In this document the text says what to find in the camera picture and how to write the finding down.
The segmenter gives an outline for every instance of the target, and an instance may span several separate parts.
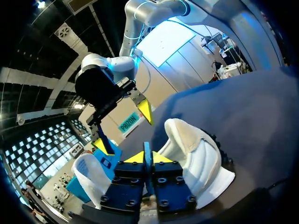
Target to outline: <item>sign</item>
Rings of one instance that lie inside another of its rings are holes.
[[[107,167],[108,169],[111,168],[111,162],[109,162],[108,160],[106,160],[104,157],[101,159],[100,161],[105,167]]]
[[[137,121],[139,120],[139,116],[136,112],[132,113],[119,127],[122,133],[125,133],[128,129],[130,129]]]

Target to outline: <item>dark blue fabric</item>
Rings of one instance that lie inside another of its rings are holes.
[[[154,111],[154,126],[143,122],[120,144],[123,158],[140,152],[144,141],[159,150],[168,118],[215,134],[234,160],[236,179],[219,197],[230,207],[291,174],[299,149],[299,78],[291,68],[276,68],[177,93]]]

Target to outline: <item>white shoe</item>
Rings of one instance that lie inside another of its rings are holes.
[[[183,178],[200,209],[229,187],[235,173],[221,166],[220,151],[204,131],[180,119],[168,119],[164,126],[169,139],[158,153],[180,163]]]

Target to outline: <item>green sign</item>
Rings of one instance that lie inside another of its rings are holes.
[[[136,112],[132,113],[119,127],[122,133],[125,133],[130,129],[137,121],[139,120],[139,116]]]

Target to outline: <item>yellow triangle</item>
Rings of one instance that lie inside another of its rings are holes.
[[[101,150],[104,154],[106,154],[106,155],[113,155],[113,154],[108,154],[108,153],[107,153],[107,150],[106,150],[106,148],[105,148],[105,146],[104,146],[103,141],[102,141],[101,138],[99,138],[98,140],[96,140],[96,141],[93,143],[93,145],[94,145],[95,147],[97,147],[99,150]]]
[[[153,113],[151,111],[150,102],[147,99],[145,99],[139,105],[137,105],[137,107],[140,110],[140,112],[143,114],[143,116],[146,118],[146,120],[151,125],[154,125]]]
[[[127,159],[125,162],[137,162],[137,163],[143,163],[143,158],[144,158],[144,151],[134,155],[133,157]]]
[[[172,162],[172,161],[158,154],[157,152],[153,152],[153,163],[159,163],[159,162]]]

